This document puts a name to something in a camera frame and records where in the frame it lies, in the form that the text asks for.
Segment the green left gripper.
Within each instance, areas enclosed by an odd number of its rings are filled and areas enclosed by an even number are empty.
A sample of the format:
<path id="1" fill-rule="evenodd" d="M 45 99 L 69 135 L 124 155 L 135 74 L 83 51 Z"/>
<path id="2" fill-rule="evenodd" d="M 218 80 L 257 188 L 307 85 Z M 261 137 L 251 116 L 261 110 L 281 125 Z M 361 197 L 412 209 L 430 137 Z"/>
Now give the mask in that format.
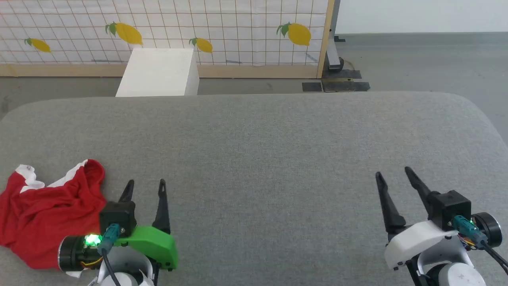
<path id="1" fill-rule="evenodd" d="M 119 203 L 132 201 L 134 180 L 129 180 Z M 173 271 L 178 268 L 179 255 L 175 239 L 171 234 L 167 187 L 164 179 L 158 185 L 158 208 L 152 226 L 137 226 L 130 236 L 118 238 L 116 247 L 131 247 L 149 259 L 159 263 L 162 269 Z"/>

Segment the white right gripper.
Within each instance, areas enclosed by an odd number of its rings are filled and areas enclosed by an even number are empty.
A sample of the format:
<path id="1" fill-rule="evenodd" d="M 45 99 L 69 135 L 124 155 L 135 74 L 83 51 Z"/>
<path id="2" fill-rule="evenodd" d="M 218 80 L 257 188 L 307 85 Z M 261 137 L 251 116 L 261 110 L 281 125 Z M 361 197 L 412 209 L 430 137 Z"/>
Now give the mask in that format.
<path id="1" fill-rule="evenodd" d="M 431 191 L 411 167 L 406 166 L 404 171 L 412 188 L 419 194 L 428 220 L 436 220 L 441 216 L 437 206 L 441 193 Z M 405 263 L 413 257 L 417 257 L 418 271 L 424 271 L 426 265 L 461 262 L 461 242 L 456 230 L 443 231 L 431 221 L 418 222 L 406 229 L 405 218 L 395 207 L 381 172 L 376 172 L 375 178 L 389 241 L 384 253 L 389 269 L 398 267 L 400 262 Z"/>

